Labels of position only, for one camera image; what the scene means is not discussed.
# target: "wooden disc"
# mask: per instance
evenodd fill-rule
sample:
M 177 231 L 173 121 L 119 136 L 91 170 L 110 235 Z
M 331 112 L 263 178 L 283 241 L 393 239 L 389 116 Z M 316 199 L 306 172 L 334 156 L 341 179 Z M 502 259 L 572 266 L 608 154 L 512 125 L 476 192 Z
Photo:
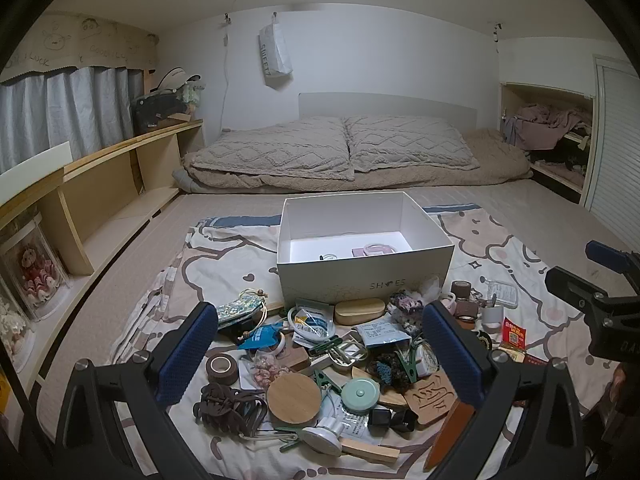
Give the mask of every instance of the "wooden disc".
M 302 374 L 278 377 L 267 390 L 267 405 L 287 424 L 303 424 L 320 411 L 322 394 L 313 379 Z

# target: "cardboard shoe box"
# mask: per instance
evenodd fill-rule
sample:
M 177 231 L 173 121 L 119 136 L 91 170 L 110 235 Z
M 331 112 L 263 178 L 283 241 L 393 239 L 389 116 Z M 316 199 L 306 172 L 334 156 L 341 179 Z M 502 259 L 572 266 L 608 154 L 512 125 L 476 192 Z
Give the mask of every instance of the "cardboard shoe box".
M 395 252 L 376 247 L 380 245 Z M 354 256 L 367 246 L 373 255 Z M 418 289 L 433 275 L 442 284 L 452 255 L 449 237 L 402 191 L 284 202 L 277 265 L 287 306 L 296 298 L 331 304 L 386 300 L 402 288 Z

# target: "quilted pillow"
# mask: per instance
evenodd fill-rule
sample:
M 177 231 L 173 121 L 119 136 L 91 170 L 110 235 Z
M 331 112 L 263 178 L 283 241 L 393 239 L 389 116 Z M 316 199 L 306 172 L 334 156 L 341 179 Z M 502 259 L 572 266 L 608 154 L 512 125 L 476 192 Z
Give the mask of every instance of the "quilted pillow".
M 311 117 L 223 134 L 191 159 L 198 170 L 353 180 L 342 119 Z
M 360 115 L 345 119 L 344 124 L 355 171 L 403 166 L 479 167 L 460 132 L 444 119 Z

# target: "silver bolt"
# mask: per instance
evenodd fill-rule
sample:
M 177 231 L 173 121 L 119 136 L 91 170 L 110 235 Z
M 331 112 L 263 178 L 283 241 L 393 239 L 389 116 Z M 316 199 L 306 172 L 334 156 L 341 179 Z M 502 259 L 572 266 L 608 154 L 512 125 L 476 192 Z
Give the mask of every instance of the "silver bolt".
M 78 359 L 74 368 L 81 372 L 82 370 L 86 370 L 89 367 L 89 359 Z
M 503 350 L 494 350 L 491 352 L 491 359 L 494 363 L 505 363 L 509 360 L 507 352 Z
M 566 363 L 564 362 L 564 360 L 558 357 L 554 357 L 551 359 L 551 365 L 556 370 L 566 370 Z
M 135 364 L 139 365 L 142 363 L 146 363 L 149 359 L 150 353 L 147 350 L 138 350 L 135 354 L 132 355 L 131 359 Z

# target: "gray curtain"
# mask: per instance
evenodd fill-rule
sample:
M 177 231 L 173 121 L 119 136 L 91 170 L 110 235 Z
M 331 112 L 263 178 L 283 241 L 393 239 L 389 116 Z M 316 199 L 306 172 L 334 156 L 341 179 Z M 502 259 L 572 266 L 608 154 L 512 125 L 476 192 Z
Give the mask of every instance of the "gray curtain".
M 74 160 L 133 137 L 140 70 L 86 67 L 0 84 L 0 173 L 69 141 Z

